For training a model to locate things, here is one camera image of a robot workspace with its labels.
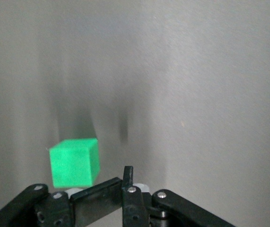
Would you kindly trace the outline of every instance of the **black metal bracket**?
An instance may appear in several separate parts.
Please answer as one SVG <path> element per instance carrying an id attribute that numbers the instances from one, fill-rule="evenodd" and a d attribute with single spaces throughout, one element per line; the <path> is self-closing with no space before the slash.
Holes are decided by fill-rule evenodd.
<path id="1" fill-rule="evenodd" d="M 80 191 L 50 194 L 45 184 L 27 187 L 0 210 L 0 227 L 85 227 L 122 207 L 123 227 L 235 227 L 166 189 L 151 195 L 133 185 L 133 167 Z"/>

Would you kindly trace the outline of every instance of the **screw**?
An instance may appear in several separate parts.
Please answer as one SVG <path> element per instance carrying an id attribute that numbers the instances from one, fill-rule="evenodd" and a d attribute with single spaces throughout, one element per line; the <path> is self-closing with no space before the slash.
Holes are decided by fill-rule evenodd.
<path id="1" fill-rule="evenodd" d="M 60 192 L 56 192 L 55 194 L 53 194 L 53 199 L 59 199 L 62 196 L 62 194 Z"/>
<path id="2" fill-rule="evenodd" d="M 157 196 L 161 199 L 165 198 L 166 197 L 166 194 L 165 192 L 158 192 Z"/>
<path id="3" fill-rule="evenodd" d="M 43 188 L 42 185 L 37 185 L 37 186 L 34 188 L 34 190 L 37 191 L 37 190 L 40 190 L 40 189 L 42 189 L 42 188 Z"/>
<path id="4" fill-rule="evenodd" d="M 127 191 L 130 192 L 130 193 L 133 193 L 133 192 L 136 191 L 136 188 L 135 187 L 130 187 L 130 188 L 128 188 Z"/>

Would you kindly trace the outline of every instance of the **cube side face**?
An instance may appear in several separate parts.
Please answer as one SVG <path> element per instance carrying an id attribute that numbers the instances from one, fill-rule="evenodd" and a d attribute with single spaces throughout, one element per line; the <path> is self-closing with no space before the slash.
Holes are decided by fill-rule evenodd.
<path id="1" fill-rule="evenodd" d="M 55 146 L 50 149 L 55 188 L 92 185 L 89 149 Z"/>
<path id="2" fill-rule="evenodd" d="M 94 143 L 94 145 L 90 148 L 89 153 L 90 153 L 90 166 L 93 184 L 100 172 L 99 149 L 97 140 Z"/>

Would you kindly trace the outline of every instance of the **screw hole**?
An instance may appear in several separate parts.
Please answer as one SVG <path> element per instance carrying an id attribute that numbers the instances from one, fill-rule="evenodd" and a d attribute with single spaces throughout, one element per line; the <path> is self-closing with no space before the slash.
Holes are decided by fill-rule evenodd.
<path id="1" fill-rule="evenodd" d="M 57 221 L 54 221 L 54 225 L 55 226 L 60 226 L 62 223 L 63 223 L 63 220 L 62 219 L 59 219 Z"/>
<path id="2" fill-rule="evenodd" d="M 41 223 L 44 223 L 45 217 L 41 211 L 37 213 L 37 218 L 38 218 L 38 221 L 40 221 Z"/>

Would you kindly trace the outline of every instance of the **green cube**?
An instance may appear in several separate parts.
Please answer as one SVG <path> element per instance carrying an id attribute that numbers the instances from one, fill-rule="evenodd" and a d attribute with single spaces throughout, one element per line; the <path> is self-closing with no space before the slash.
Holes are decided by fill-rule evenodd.
<path id="1" fill-rule="evenodd" d="M 55 188 L 91 187 L 100 172 L 98 140 L 64 140 L 50 149 Z"/>

